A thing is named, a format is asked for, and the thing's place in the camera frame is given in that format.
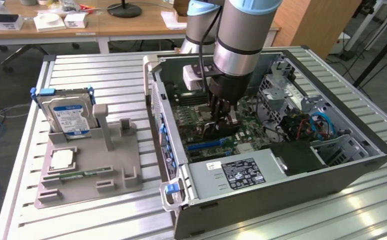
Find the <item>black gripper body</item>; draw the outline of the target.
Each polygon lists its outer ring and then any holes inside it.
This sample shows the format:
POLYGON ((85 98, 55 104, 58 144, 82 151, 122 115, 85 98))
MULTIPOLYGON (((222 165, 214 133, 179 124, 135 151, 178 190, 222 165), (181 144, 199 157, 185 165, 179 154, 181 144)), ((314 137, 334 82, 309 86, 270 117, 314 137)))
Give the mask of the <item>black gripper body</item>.
POLYGON ((251 78, 253 73, 242 76, 230 74, 213 76, 209 84, 209 99, 237 104, 245 96, 251 78))

